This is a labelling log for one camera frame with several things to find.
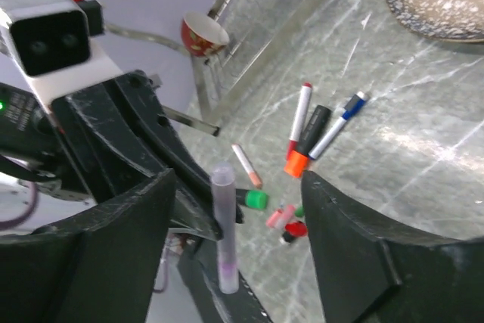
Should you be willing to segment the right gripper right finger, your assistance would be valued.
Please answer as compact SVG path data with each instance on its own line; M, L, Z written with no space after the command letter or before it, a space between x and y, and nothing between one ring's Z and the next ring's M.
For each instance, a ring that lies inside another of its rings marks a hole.
M302 204L328 322L481 322L483 239L400 223L314 172Z

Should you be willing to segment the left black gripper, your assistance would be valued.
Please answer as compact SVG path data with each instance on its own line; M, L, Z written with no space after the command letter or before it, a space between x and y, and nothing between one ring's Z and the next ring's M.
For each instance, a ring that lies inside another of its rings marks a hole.
M164 186L152 196L157 200L174 197L177 177L190 227L204 222L203 238L222 237L209 176L185 148L146 73L136 70L61 96L51 103L51 119L65 153L63 190L105 202L160 179Z

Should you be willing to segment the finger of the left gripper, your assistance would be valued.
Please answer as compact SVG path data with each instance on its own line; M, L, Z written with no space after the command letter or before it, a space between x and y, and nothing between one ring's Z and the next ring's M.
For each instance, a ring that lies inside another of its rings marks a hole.
M183 249L178 271L202 322L272 322L242 274L219 264L216 242L196 237Z

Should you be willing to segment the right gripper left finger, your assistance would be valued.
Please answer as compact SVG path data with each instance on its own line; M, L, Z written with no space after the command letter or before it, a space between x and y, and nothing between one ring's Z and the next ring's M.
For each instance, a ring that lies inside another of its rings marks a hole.
M32 234L1 238L3 322L143 322L175 203L175 173Z

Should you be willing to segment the purple pen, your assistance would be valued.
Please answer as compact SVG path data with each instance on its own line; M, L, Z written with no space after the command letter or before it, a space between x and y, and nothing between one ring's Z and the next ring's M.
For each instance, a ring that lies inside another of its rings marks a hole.
M228 162L214 166L211 175L213 215L222 230L222 238L217 241L217 267L219 289L232 294L239 289L239 271L235 241L236 188L234 169Z

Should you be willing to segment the small red cap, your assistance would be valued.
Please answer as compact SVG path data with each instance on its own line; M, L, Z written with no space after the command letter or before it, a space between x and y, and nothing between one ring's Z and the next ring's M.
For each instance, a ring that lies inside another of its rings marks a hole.
M284 232L280 237L282 244L292 244L295 240L303 238L308 234L306 224L301 221L295 221L286 224Z

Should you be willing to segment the pink pen cap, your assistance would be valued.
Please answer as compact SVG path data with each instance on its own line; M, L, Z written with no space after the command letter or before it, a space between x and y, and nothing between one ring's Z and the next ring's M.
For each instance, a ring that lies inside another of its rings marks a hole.
M295 212L296 207L292 204L280 207L272 213L265 224L269 228L282 230L293 219Z

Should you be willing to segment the green marker cap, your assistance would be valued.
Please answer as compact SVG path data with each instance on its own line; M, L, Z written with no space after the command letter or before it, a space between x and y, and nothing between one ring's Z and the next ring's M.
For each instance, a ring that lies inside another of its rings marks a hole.
M297 218L303 218L304 217L304 209L303 206L299 206L296 208L294 212L294 216Z

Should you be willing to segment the orange cap black highlighter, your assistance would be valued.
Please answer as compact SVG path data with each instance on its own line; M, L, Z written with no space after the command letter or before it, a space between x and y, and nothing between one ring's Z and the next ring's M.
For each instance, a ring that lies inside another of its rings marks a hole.
M309 163L309 152L322 136L331 114L332 110L322 105L318 105L314 109L299 137L299 141L289 154L284 167L284 171L288 175L294 178L299 178L302 175Z

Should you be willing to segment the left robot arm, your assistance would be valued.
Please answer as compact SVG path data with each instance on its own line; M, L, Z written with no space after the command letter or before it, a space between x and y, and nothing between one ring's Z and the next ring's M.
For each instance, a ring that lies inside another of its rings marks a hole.
M181 276L205 322L267 322L240 279L219 292L208 174L185 149L142 72L58 98L1 87L1 170L95 205L1 239L3 322L143 322L171 228L196 236Z

